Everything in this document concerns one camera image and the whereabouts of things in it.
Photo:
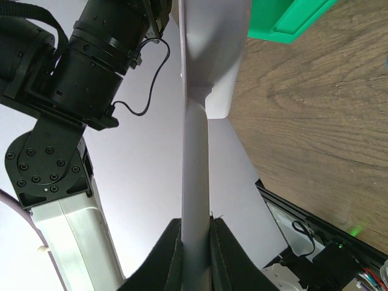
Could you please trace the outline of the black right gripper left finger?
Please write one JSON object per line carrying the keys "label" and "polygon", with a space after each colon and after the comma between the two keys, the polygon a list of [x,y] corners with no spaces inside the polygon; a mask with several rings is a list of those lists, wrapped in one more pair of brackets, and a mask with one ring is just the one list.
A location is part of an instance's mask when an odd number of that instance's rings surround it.
{"label": "black right gripper left finger", "polygon": [[172,219],[153,249],[119,288],[122,291],[169,291],[182,288],[183,243],[181,219]]}

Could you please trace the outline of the green bin with star candies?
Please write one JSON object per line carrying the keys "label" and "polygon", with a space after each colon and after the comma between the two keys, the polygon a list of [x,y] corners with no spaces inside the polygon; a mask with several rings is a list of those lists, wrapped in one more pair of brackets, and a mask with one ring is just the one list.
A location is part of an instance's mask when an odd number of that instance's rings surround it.
{"label": "green bin with star candies", "polygon": [[290,44],[334,4],[336,0],[252,1],[247,36]]}

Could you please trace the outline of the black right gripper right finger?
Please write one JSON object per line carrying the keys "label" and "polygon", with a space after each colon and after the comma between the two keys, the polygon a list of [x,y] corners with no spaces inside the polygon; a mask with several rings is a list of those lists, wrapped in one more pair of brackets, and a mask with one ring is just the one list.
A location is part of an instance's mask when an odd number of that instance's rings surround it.
{"label": "black right gripper right finger", "polygon": [[252,262],[222,218],[210,217],[212,290],[278,290]]}

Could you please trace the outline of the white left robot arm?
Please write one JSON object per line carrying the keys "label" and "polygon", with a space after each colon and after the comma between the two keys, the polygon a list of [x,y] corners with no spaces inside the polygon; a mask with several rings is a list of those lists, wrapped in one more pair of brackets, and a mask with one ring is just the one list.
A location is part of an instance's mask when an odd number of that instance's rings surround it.
{"label": "white left robot arm", "polygon": [[42,241],[65,290],[125,290],[101,206],[87,127],[118,126],[115,95],[162,41],[170,1],[87,1],[67,36],[46,9],[1,2],[1,103],[36,118],[5,153],[16,198],[1,194]]}

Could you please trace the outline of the lilac slotted plastic scoop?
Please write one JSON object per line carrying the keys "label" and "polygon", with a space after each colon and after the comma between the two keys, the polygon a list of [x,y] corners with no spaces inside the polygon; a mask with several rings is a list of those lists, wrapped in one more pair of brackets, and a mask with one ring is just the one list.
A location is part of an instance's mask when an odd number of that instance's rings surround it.
{"label": "lilac slotted plastic scoop", "polygon": [[179,1],[182,145],[182,289],[209,290],[210,119],[230,112],[250,25],[250,1]]}

